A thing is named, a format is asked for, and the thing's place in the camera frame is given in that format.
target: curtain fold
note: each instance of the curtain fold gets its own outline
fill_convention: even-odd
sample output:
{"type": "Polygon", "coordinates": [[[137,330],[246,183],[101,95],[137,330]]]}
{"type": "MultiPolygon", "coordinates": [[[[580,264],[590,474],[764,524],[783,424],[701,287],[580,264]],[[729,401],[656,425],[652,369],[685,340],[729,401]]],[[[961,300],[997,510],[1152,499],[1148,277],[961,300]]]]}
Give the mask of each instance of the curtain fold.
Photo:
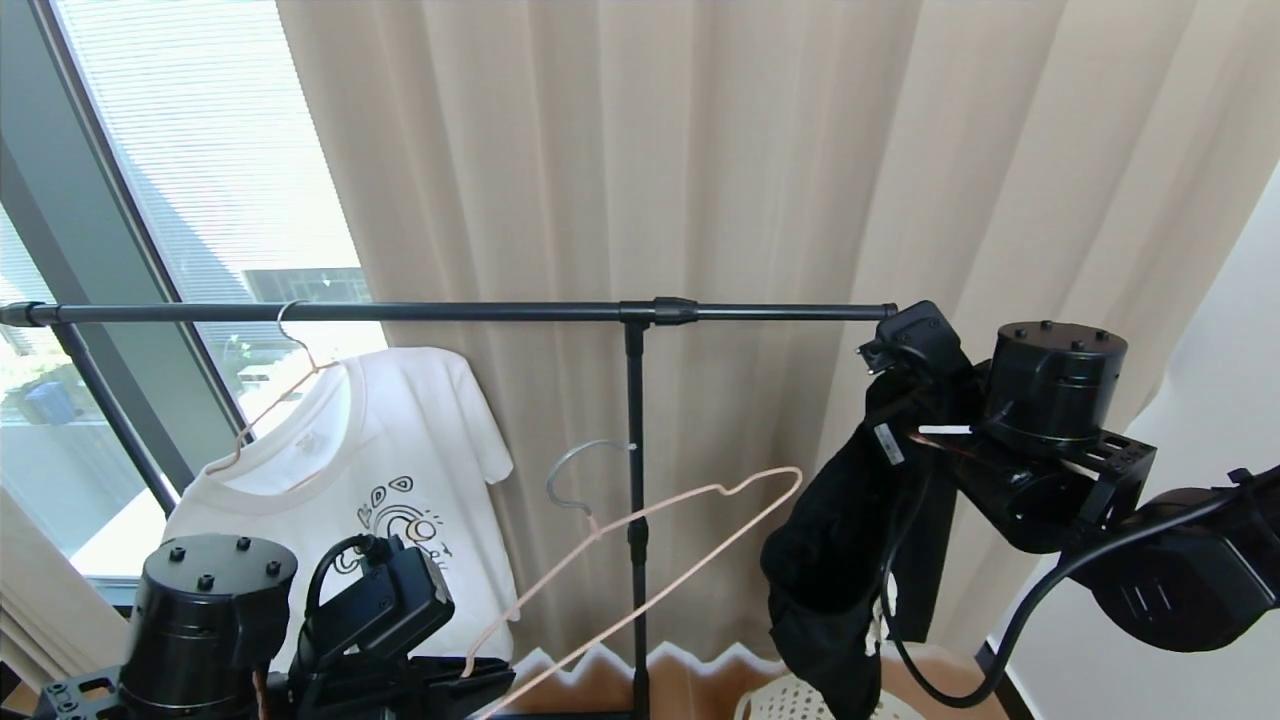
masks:
{"type": "MultiPolygon", "coordinates": [[[[1280,158],[1268,0],[279,9],[376,299],[931,299],[974,360],[1002,323],[1097,324],[1130,342],[1115,429],[1153,392],[1280,158]]],[[[620,328],[387,329],[471,360],[516,459],[493,497],[529,587],[586,532],[547,502],[550,464],[626,436],[620,328]]],[[[860,419],[869,333],[646,333],[648,498],[815,470],[860,419]]],[[[621,454],[593,451],[564,479],[599,516],[626,512],[621,454]]],[[[774,492],[653,518],[650,588],[774,492]]],[[[774,656],[767,532],[657,607],[653,644],[774,656]]],[[[630,607],[623,539],[588,555],[524,611],[522,647],[558,653],[630,607]]],[[[964,505],[931,641],[973,652],[1033,565],[964,505]]]]}
{"type": "Polygon", "coordinates": [[[0,484],[0,659],[29,687],[118,665],[128,624],[0,484]]]}

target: white t-shirt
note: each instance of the white t-shirt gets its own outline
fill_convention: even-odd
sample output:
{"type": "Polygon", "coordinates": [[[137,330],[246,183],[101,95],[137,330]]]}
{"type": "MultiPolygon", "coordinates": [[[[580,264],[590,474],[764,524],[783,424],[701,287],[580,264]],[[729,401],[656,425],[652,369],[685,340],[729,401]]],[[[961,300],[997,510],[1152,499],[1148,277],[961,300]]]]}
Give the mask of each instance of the white t-shirt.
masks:
{"type": "MultiPolygon", "coordinates": [[[[293,413],[239,461],[200,473],[164,536],[251,536],[293,551],[289,629],[271,662],[273,670],[287,670],[320,556],[348,536],[396,533],[439,564],[457,605],[453,619],[411,655],[462,656],[516,601],[485,489],[511,469],[466,359],[434,347],[392,348],[324,370],[293,413]]],[[[321,602],[358,573],[348,550],[330,568],[321,602]]],[[[506,626],[480,648],[483,657],[509,661],[511,653],[506,626]]]]}

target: neckline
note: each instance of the neckline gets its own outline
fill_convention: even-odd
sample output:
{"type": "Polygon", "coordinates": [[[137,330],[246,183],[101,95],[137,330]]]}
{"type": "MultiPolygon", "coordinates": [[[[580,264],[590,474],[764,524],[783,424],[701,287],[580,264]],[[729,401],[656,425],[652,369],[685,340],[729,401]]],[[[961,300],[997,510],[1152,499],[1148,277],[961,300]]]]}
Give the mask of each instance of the neckline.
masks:
{"type": "Polygon", "coordinates": [[[352,451],[360,442],[364,423],[365,377],[362,366],[360,357],[347,357],[339,360],[337,365],[324,369],[316,379],[315,387],[298,402],[293,413],[271,432],[244,447],[241,451],[239,461],[214,474],[209,474],[209,468],[224,464],[230,456],[206,465],[200,471],[197,482],[192,484],[192,489],[197,489],[196,495],[198,495],[200,502],[238,514],[268,515],[296,507],[324,492],[342,474],[352,451]],[[346,383],[351,397],[347,404],[347,421],[343,427],[342,439],[329,462],[311,475],[311,479],[276,495],[255,495],[227,486],[228,480],[243,478],[273,455],[296,442],[325,404],[342,388],[343,383],[346,383]]]}

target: black garment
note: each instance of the black garment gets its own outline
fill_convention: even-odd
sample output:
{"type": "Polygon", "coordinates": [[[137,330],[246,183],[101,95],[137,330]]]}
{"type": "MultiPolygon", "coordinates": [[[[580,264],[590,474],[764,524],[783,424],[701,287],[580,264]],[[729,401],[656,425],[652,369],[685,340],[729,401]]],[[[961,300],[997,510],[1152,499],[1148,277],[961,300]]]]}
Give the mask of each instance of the black garment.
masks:
{"type": "MultiPolygon", "coordinates": [[[[906,428],[938,421],[911,388],[882,375],[867,391],[868,419],[800,496],[786,524],[764,542],[771,634],[782,660],[822,693],[837,720],[865,720],[879,701],[879,653],[865,653],[895,518],[906,514],[933,457],[906,428]],[[874,428],[892,418],[905,461],[893,465],[874,428]]],[[[946,559],[955,486],[929,482],[915,523],[893,561],[895,628],[923,642],[946,559]]]]}

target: vertical pole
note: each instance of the vertical pole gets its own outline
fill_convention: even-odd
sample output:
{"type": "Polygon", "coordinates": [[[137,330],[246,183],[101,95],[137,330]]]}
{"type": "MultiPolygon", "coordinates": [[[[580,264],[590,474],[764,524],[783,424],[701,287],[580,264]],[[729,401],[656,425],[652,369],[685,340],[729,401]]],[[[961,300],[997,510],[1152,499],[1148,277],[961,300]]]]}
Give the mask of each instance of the vertical pole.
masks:
{"type": "Polygon", "coordinates": [[[115,396],[106,387],[106,380],[102,378],[102,373],[99,372],[97,364],[88,355],[88,348],[84,346],[84,338],[81,337],[79,329],[76,325],[51,325],[54,331],[54,337],[58,338],[59,345],[63,346],[63,352],[72,359],[72,364],[79,372],[81,378],[84,380],[84,387],[88,388],[90,395],[97,402],[97,407],[102,411],[106,418],[106,424],[111,427],[111,432],[120,438],[120,445],[124,447],[124,454],[129,456],[133,461],[133,466],[138,469],[138,474],[142,475],[142,482],[147,484],[151,495],[155,496],[156,502],[164,510],[165,518],[173,514],[173,509],[177,503],[173,500],[173,495],[169,492],[169,487],[164,478],[160,477],[160,470],[151,462],[151,456],[147,454],[146,446],[142,443],[142,438],[138,433],[133,430],[133,425],[129,424],[128,418],[124,416],[124,410],[120,409],[120,404],[115,401],[115,396]]]}
{"type": "MultiPolygon", "coordinates": [[[[646,322],[630,320],[626,328],[627,352],[627,436],[635,450],[631,459],[631,511],[644,509],[644,331],[646,322]]],[[[646,600],[644,564],[649,546],[649,523],[644,518],[632,520],[627,527],[627,543],[631,546],[631,594],[632,607],[640,607],[646,600]]],[[[636,720],[649,720],[649,667],[645,665],[649,655],[648,623],[641,614],[635,620],[636,675],[631,685],[632,712],[636,720]]]]}

